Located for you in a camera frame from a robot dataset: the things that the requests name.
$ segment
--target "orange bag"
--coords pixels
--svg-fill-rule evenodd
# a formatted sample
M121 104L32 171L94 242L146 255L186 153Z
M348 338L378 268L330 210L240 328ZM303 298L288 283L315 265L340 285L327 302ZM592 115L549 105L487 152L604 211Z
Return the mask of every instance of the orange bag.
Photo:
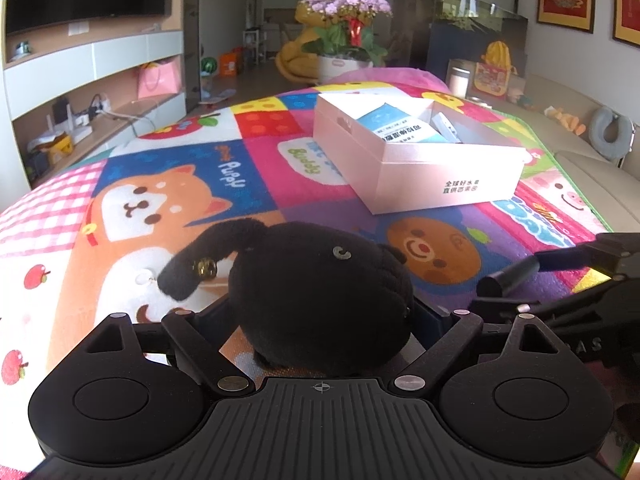
M220 75L226 77L238 75L238 54L227 52L220 56Z

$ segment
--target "purple flowers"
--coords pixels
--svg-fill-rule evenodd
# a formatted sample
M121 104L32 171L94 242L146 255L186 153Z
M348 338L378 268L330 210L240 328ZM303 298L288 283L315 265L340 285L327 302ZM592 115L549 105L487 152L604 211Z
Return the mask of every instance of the purple flowers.
M313 12L332 18L373 18L377 14L391 14L386 0L303 0Z

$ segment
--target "orange toy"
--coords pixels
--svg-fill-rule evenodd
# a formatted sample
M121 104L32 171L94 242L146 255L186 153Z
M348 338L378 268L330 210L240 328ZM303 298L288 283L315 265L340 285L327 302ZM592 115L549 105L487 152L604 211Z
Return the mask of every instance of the orange toy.
M550 106L545 110L545 115L550 119L555 119L566 130L578 136L587 131L587 127L580 122L578 117L563 113L562 108L553 108Z

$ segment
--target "colorful play mat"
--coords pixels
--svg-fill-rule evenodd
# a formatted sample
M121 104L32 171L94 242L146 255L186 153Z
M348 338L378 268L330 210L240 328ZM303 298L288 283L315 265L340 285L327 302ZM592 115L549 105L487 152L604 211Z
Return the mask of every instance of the colorful play mat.
M487 124L530 155L515 196L373 216L312 138L320 92L431 98ZM465 175L451 185L465 187ZM411 86L305 89L132 140L49 180L0 216L0 478L21 478L43 459L29 398L104 317L127 312L134 322L157 322L179 307L199 312L226 293L232 259L182 303L162 295L153 277L212 222L245 216L314 222L395 244L421 296L451 310L468 304L480 277L607 230L526 124ZM446 266L412 255L408 240ZM603 279L587 269L540 274L515 295L551 300ZM258 382L273 374L254 362L240 331L223 353Z

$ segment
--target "potted flower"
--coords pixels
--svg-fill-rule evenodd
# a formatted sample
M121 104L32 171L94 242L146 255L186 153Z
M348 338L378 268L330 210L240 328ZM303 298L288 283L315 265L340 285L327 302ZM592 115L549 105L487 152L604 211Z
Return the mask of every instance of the potted flower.
M322 14L326 28L315 27L318 39L302 46L318 54L318 74L325 83L344 72L382 66L386 50L374 42L371 23L378 14L391 15L386 0L303 0L310 12Z

